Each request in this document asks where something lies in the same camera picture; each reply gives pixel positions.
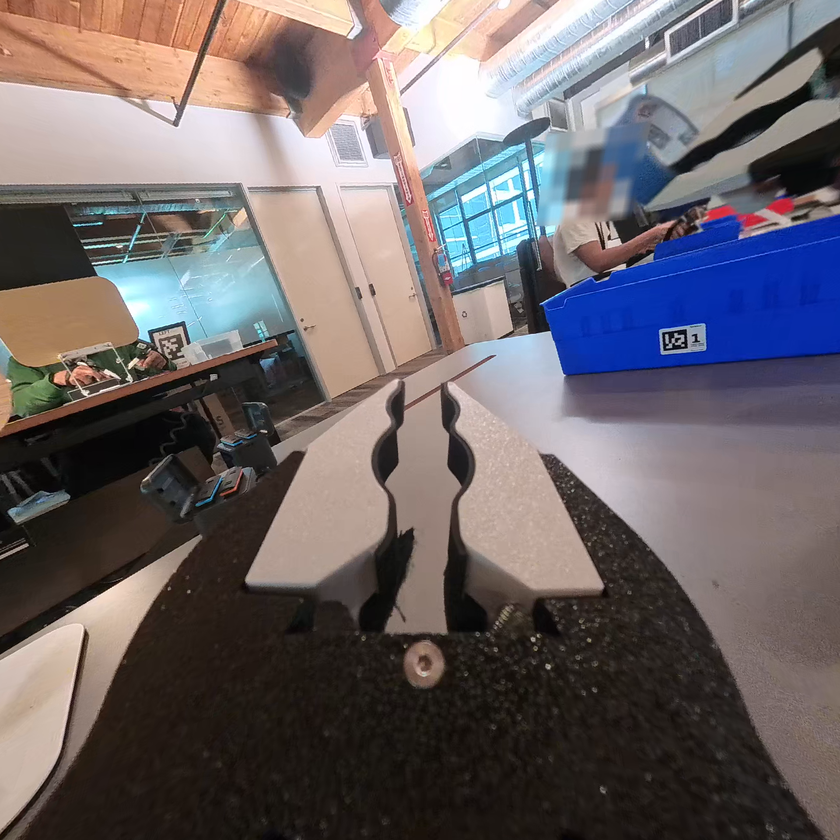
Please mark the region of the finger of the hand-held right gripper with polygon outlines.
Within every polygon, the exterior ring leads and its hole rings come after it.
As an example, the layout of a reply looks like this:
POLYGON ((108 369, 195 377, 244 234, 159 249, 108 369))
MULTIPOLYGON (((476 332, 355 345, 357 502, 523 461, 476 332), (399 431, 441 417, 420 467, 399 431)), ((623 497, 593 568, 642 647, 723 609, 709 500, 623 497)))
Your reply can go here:
POLYGON ((839 100, 812 100, 787 112, 753 140, 678 175, 645 204, 663 211, 773 180, 783 169, 838 156, 839 100))
POLYGON ((838 98, 839 27, 824 26, 790 49, 744 88, 675 163, 685 174, 718 154, 756 139, 785 114, 809 101, 838 98))

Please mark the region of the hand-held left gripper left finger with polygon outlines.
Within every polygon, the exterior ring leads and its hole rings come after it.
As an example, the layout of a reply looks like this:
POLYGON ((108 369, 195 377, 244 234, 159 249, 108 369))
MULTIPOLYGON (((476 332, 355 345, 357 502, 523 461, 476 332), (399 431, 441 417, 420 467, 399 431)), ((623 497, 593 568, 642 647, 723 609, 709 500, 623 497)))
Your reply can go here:
POLYGON ((250 592, 337 602, 358 627, 387 625, 406 565, 385 485, 404 408, 396 379, 310 442, 245 577, 250 592))

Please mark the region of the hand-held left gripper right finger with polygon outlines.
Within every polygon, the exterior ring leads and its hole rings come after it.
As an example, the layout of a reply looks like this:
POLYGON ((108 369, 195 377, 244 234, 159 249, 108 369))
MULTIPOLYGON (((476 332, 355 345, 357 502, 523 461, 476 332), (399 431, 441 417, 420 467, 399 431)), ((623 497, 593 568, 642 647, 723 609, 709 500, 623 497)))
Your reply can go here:
POLYGON ((605 585, 539 451, 456 383, 441 391, 458 481, 444 572, 447 624, 489 624, 505 606, 600 597, 605 585))

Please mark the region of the blue bin with tag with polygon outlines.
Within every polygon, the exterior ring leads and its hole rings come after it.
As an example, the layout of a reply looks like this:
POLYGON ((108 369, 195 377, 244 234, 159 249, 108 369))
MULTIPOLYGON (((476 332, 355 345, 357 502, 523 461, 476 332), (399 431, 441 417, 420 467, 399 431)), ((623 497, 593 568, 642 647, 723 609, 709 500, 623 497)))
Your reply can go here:
POLYGON ((583 280, 542 308, 565 375, 836 354, 839 219, 583 280))

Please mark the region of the ceiling vent grille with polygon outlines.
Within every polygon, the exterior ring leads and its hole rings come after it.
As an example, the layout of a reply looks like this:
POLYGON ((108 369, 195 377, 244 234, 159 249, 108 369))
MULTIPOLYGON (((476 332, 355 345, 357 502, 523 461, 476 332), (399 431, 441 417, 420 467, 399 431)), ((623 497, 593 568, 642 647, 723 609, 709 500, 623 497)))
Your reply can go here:
POLYGON ((708 2, 665 31, 666 64, 686 57, 739 22, 739 1, 708 2))

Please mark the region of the black charger device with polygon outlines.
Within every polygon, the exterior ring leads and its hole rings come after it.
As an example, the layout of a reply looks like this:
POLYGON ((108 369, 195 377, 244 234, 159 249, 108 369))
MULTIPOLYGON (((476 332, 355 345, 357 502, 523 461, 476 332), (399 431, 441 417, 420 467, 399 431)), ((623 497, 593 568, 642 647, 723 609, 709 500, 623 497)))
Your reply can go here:
POLYGON ((241 408, 250 434, 261 434, 272 447, 280 443, 280 436, 272 420, 268 405, 262 402, 242 402, 241 408))

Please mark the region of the small blue bin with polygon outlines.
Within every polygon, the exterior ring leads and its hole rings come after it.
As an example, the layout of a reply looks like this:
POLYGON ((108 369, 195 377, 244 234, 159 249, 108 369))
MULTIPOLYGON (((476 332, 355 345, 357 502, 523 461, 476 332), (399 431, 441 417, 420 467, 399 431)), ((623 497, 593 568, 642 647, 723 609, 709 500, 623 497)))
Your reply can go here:
POLYGON ((654 261, 682 256, 690 252, 726 244, 739 239, 742 221, 737 215, 711 219, 684 237, 666 240, 656 246, 654 261))

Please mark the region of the black device with screen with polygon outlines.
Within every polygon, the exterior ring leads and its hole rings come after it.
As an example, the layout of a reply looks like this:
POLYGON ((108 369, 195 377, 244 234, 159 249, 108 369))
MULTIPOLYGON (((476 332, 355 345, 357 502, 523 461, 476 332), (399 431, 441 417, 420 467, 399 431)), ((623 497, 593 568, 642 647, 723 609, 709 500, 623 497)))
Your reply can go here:
POLYGON ((232 509, 234 500, 256 487, 257 479, 252 467, 239 466, 198 479, 176 455, 170 455, 143 478, 140 490, 170 523, 192 522, 204 535, 232 509))

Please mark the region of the long wooden desk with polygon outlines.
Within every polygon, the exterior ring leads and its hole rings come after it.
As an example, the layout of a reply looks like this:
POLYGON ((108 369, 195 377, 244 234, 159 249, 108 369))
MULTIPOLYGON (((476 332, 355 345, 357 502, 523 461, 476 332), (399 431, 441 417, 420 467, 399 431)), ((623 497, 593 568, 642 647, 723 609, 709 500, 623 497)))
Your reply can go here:
POLYGON ((260 393, 266 386, 266 378, 259 362, 277 347, 275 339, 256 343, 214 360, 158 374, 14 421, 1 433, 1 470, 5 472, 38 461, 236 385, 255 382, 260 393))

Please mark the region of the clear plastic container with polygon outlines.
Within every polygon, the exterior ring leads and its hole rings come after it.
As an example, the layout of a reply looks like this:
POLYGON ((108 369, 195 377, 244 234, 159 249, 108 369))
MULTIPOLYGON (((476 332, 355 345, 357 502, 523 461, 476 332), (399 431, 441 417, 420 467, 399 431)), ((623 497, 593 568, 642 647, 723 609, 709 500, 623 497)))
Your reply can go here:
POLYGON ((190 365, 216 360, 244 348, 238 330, 219 333, 210 338, 192 341, 182 349, 183 358, 190 365))

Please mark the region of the white recycling cabinet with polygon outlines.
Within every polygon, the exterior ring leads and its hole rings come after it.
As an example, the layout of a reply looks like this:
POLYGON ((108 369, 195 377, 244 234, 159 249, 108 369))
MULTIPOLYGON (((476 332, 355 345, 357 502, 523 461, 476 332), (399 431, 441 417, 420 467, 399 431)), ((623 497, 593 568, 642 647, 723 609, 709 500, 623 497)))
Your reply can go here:
POLYGON ((502 277, 454 291, 452 298, 465 344, 498 340, 514 332, 502 277))

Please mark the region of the black partition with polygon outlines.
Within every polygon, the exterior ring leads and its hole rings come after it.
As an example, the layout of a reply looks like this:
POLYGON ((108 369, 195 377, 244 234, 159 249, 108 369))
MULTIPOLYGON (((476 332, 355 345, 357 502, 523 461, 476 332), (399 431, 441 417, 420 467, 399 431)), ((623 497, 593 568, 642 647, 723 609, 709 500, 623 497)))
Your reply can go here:
POLYGON ((567 289, 553 265, 552 240, 546 235, 523 239, 518 243, 516 256, 528 331, 548 332, 550 326, 542 304, 567 289))

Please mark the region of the printed marker sign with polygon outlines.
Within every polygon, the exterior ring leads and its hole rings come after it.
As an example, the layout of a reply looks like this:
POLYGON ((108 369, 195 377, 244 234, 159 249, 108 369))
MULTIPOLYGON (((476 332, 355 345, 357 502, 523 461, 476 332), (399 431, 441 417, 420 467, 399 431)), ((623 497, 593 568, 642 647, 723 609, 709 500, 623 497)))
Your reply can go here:
POLYGON ((149 330, 149 338, 157 351, 175 368, 182 369, 190 366, 190 361, 186 358, 184 352, 184 348, 191 342, 186 322, 175 322, 153 328, 149 330))

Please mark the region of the white mirror stand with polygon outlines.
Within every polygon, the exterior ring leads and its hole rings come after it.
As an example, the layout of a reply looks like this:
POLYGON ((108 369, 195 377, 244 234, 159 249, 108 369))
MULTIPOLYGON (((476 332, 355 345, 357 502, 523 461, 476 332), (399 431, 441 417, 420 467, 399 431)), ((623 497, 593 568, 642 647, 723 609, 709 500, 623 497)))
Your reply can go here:
POLYGON ((1 831, 47 782, 60 757, 86 629, 73 623, 1 662, 1 831))

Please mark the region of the wall vent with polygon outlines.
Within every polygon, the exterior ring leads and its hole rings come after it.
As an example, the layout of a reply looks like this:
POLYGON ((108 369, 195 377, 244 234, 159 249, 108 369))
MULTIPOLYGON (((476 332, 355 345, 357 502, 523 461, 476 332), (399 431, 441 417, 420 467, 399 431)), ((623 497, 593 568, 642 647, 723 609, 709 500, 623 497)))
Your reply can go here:
POLYGON ((333 162, 339 168, 367 167, 369 162, 359 126, 352 120, 338 120, 325 133, 333 162))

